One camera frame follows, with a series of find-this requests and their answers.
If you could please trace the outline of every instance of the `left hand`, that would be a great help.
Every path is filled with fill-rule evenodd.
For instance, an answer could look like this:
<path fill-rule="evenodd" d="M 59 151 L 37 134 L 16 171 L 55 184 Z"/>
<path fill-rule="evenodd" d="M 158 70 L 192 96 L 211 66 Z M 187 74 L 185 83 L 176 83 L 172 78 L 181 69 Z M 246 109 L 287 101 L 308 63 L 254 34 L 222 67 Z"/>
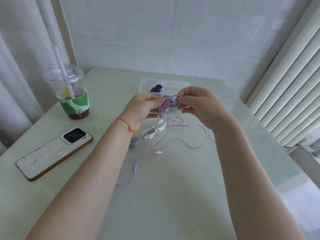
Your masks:
<path fill-rule="evenodd" d="M 157 113 L 150 113 L 150 110 L 158 108 L 163 100 L 163 97 L 151 93 L 137 94 L 129 101 L 119 117 L 128 122 L 136 131 L 142 120 L 158 117 Z"/>

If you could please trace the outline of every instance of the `bracelet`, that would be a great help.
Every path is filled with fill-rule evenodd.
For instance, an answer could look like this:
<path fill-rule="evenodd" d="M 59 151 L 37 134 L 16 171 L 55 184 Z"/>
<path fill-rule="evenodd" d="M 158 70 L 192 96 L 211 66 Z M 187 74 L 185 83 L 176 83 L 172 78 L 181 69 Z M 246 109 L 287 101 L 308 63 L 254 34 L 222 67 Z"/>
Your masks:
<path fill-rule="evenodd" d="M 122 118 L 120 117 L 116 117 L 116 119 L 119 119 L 119 120 L 122 120 L 124 123 L 126 123 L 128 126 L 129 126 L 129 130 L 132 131 L 132 132 L 137 132 L 136 130 L 132 129 L 132 127 Z"/>

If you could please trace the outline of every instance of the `white marble phone case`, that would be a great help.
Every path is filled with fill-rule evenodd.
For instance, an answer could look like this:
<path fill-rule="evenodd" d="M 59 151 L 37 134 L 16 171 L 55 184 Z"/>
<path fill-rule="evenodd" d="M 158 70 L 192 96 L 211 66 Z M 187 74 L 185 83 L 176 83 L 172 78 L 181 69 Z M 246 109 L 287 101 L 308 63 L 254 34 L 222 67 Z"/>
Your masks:
<path fill-rule="evenodd" d="M 27 180 L 35 181 L 92 141 L 88 133 L 72 145 L 59 137 L 19 159 L 16 166 Z"/>

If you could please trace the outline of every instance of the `table surface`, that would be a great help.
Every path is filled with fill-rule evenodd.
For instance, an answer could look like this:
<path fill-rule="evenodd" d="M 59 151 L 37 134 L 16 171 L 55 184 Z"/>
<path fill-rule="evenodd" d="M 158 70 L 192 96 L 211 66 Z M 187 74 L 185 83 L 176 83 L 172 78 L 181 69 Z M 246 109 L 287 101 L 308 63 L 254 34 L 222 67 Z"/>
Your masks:
<path fill-rule="evenodd" d="M 84 78 L 90 101 L 87 118 L 70 120 L 57 103 L 0 157 L 1 239 L 26 237 L 114 118 L 139 92 L 142 78 L 185 81 L 210 89 L 241 124 L 306 238 L 320 238 L 319 189 L 222 80 L 94 68 Z M 198 122 L 188 114 L 181 117 L 187 123 Z M 156 119 L 143 121 L 136 136 L 155 122 Z M 78 126 L 94 141 L 37 181 L 27 181 L 15 162 Z M 171 127 L 158 149 L 163 150 L 175 137 L 196 147 L 202 144 L 204 132 L 199 127 Z M 141 144 L 129 150 L 127 158 L 138 157 L 145 149 Z M 133 163 L 124 162 L 118 183 L 131 179 Z M 195 150 L 175 141 L 165 153 L 154 155 L 149 150 L 137 162 L 134 181 L 115 188 L 98 239 L 236 239 L 215 143 L 207 140 Z"/>

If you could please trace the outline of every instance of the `white radiator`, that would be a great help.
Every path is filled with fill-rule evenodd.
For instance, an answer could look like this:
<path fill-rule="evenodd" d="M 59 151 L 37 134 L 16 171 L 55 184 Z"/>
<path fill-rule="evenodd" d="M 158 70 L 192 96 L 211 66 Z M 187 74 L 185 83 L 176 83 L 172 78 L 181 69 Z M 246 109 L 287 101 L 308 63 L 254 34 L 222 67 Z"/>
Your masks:
<path fill-rule="evenodd" d="M 246 105 L 281 146 L 320 125 L 320 0 L 313 0 Z"/>

